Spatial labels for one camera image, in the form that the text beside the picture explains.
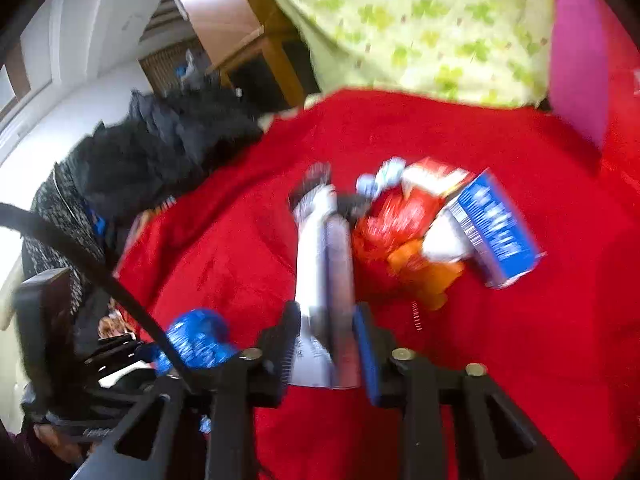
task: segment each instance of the red plastic bag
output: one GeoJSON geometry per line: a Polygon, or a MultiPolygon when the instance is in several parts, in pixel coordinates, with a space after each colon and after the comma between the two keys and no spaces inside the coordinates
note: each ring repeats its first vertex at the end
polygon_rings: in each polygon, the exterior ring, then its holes
{"type": "Polygon", "coordinates": [[[369,215],[358,220],[353,253],[361,262],[383,260],[409,240],[422,238],[443,201],[415,187],[405,199],[399,188],[380,196],[369,215]]]}

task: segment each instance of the blue plastic bag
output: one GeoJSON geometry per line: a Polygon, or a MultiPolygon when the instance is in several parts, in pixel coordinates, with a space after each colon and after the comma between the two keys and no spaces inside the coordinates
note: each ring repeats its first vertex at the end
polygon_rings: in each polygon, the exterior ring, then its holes
{"type": "MultiPolygon", "coordinates": [[[[213,368],[238,353],[227,342],[229,330],[225,319],[207,308],[196,308],[178,317],[166,334],[189,368],[213,368]]],[[[164,352],[158,353],[154,363],[159,374],[172,368],[164,352]]]]}

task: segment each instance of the red blanket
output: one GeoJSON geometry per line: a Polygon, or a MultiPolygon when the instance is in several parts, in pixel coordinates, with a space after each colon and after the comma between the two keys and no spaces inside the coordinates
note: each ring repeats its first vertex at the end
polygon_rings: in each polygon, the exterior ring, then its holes
{"type": "MultiPolygon", "coordinates": [[[[338,190],[352,191],[393,155],[491,167],[547,255],[505,290],[468,269],[419,323],[410,298],[380,299],[377,322],[437,364],[485,363],[580,478],[612,478],[639,434],[640,228],[596,183],[596,153],[557,118],[339,92],[278,120],[154,219],[120,279],[161,326],[206,306],[250,346],[294,295],[287,193],[313,162],[329,161],[338,190]]],[[[278,480],[393,479],[395,424],[361,390],[292,387],[279,410],[257,413],[258,456],[278,480]]]]}

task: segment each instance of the person's hand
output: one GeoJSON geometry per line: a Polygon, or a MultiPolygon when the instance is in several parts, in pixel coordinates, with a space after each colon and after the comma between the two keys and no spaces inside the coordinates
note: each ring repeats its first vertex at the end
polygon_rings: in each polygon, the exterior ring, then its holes
{"type": "Polygon", "coordinates": [[[33,432],[45,446],[53,452],[62,462],[79,464],[83,456],[80,446],[71,442],[68,437],[49,426],[48,424],[34,424],[33,432]]]}

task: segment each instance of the orange plastic packaging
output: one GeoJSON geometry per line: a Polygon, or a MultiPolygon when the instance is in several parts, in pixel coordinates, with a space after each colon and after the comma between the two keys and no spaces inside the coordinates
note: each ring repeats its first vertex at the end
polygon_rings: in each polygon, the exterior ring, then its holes
{"type": "Polygon", "coordinates": [[[447,302],[444,293],[465,270],[461,262],[434,263],[420,251],[421,240],[412,240],[392,252],[388,264],[398,280],[429,310],[438,310],[447,302]]]}
{"type": "Polygon", "coordinates": [[[410,240],[422,238],[444,204],[415,187],[406,199],[391,189],[374,203],[369,215],[358,220],[353,232],[353,253],[362,262],[385,260],[410,240]]]}

